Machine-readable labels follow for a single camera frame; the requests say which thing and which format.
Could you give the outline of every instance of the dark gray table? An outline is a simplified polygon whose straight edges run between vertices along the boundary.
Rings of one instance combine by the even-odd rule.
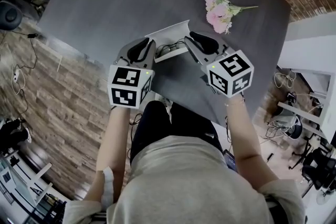
[[[245,97],[253,115],[267,91],[287,30],[290,6],[285,0],[230,0],[239,6],[258,5],[233,19],[223,39],[242,49],[255,66]],[[206,22],[204,0],[51,0],[41,29],[68,43],[106,70],[128,42],[190,19],[191,30],[213,31]],[[154,66],[153,90],[224,125],[225,97],[213,94],[199,79],[200,67],[188,53]]]

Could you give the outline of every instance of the office chair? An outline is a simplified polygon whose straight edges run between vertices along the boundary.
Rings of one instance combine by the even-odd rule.
[[[331,194],[336,189],[336,159],[327,157],[318,148],[309,153],[303,161],[302,176],[312,180],[316,190],[325,189]]]

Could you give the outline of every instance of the person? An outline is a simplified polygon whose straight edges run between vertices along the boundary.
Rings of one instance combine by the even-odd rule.
[[[19,142],[27,140],[31,143],[32,136],[30,135],[29,129],[20,129],[21,123],[26,122],[25,120],[16,119],[9,121],[2,125],[0,129],[0,152],[5,152],[11,147],[15,147]]]
[[[304,223],[296,183],[279,179],[261,157],[242,95],[223,105],[238,173],[227,168],[209,120],[174,103],[170,122],[165,106],[152,101],[134,135],[121,192],[130,110],[116,107],[95,179],[83,201],[67,203],[64,223]]]

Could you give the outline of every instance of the floor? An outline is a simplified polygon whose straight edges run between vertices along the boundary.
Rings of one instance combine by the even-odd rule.
[[[32,22],[22,23],[16,30],[21,33],[38,32]],[[83,199],[93,180],[97,152],[109,117],[107,76],[98,62],[91,61],[59,40],[40,36],[32,43],[38,60],[35,69],[23,69],[23,91],[27,104],[22,92],[15,94],[14,91],[19,90],[17,84],[13,85],[13,91],[11,77],[13,60],[19,65],[34,64],[35,55],[30,41],[26,36],[8,32],[0,45],[0,114],[16,118],[28,105],[27,111],[20,117],[27,120],[33,142],[23,143],[22,152],[36,167],[51,162],[52,168],[45,180],[51,181],[68,198]],[[279,77],[277,82],[283,80],[284,76]],[[21,87],[24,85],[22,74],[18,82]],[[299,77],[291,90],[300,94],[309,92]],[[253,123],[260,137],[263,157],[267,159],[270,153],[274,153],[268,165],[280,178],[295,179],[300,191],[304,192],[307,182],[302,180],[300,165],[294,170],[289,170],[288,166],[297,160],[292,152],[302,152],[305,141],[302,138],[294,141],[285,136],[272,141],[263,138],[277,102],[285,100],[287,91],[286,84],[278,89],[271,81]],[[306,95],[299,95],[298,103],[304,109],[312,107]],[[132,111],[131,121],[137,113]],[[226,130],[218,125],[215,127],[223,148],[230,149]],[[127,160],[124,184],[129,171]]]

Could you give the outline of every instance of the bracelet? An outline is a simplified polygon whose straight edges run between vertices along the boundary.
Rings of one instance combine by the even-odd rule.
[[[227,104],[227,103],[224,103],[225,104],[225,106],[231,106],[231,105],[235,105],[235,104],[242,104],[242,103],[244,103],[245,102],[245,97],[244,96],[242,96],[243,97],[243,99],[241,99],[239,102],[237,102],[237,103],[233,103],[233,104]]]

